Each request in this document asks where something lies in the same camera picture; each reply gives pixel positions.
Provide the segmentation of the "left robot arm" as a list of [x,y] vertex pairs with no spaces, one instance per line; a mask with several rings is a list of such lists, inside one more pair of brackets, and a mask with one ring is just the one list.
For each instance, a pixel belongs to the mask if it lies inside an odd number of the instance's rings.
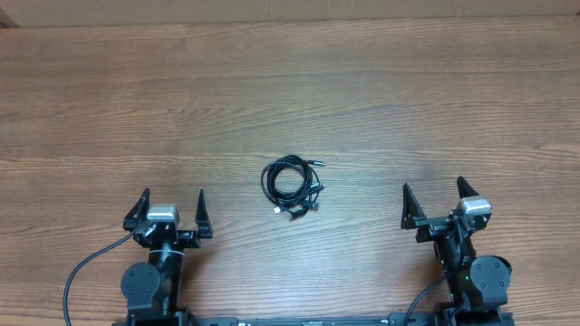
[[201,247],[213,237],[204,192],[198,193],[196,230],[179,229],[179,211],[173,204],[153,205],[146,188],[123,219],[123,229],[149,251],[146,262],[130,266],[121,277],[127,300],[127,325],[198,324],[189,308],[179,305],[184,251]]

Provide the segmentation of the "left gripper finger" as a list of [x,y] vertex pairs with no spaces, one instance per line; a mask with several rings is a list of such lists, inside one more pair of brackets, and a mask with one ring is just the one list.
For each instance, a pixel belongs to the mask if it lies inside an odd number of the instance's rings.
[[211,239],[213,237],[213,228],[209,220],[203,188],[198,193],[195,223],[198,226],[198,238]]
[[150,208],[150,190],[146,187],[140,195],[137,203],[124,217],[122,227],[124,230],[134,230],[144,220]]

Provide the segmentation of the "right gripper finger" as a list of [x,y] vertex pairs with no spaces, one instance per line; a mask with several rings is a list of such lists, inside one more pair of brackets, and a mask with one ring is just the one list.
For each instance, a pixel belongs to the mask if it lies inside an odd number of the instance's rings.
[[469,182],[463,177],[459,176],[457,178],[457,188],[459,191],[459,197],[476,197],[479,193],[469,184]]
[[427,217],[408,183],[403,185],[402,191],[403,205],[401,213],[401,229],[415,229],[418,227],[418,224]]

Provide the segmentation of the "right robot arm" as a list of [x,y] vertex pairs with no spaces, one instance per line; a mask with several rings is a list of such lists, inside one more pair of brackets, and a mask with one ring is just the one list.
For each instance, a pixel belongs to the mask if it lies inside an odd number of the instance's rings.
[[[443,275],[425,288],[401,316],[402,325],[513,325],[510,313],[501,311],[508,303],[512,266],[497,255],[478,256],[471,242],[477,231],[487,227],[492,205],[462,176],[457,178],[459,202],[445,216],[429,218],[404,184],[401,228],[414,229],[418,243],[433,244]],[[449,287],[448,302],[433,312],[417,313],[421,300],[441,284]]]

